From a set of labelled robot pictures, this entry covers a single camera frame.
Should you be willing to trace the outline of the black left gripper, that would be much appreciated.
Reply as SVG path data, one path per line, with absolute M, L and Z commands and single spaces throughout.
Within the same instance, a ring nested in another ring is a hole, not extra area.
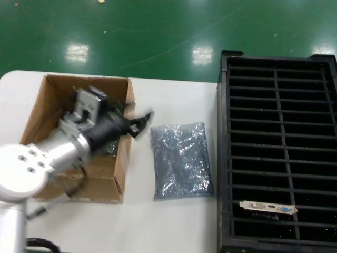
M 85 130 L 85 139 L 94 154 L 109 142 L 118 140 L 119 137 L 129 135 L 136 139 L 150 121 L 154 111 L 148 109 L 141 116 L 132 120 L 99 120 L 93 127 Z

